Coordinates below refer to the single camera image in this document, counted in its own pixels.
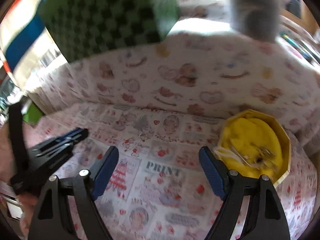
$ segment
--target checkered pattern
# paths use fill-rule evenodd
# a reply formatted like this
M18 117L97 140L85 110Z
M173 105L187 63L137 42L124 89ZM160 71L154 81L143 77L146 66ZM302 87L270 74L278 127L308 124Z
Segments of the checkered pattern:
M175 0L47 0L38 9L68 62L159 42L178 20L177 11Z

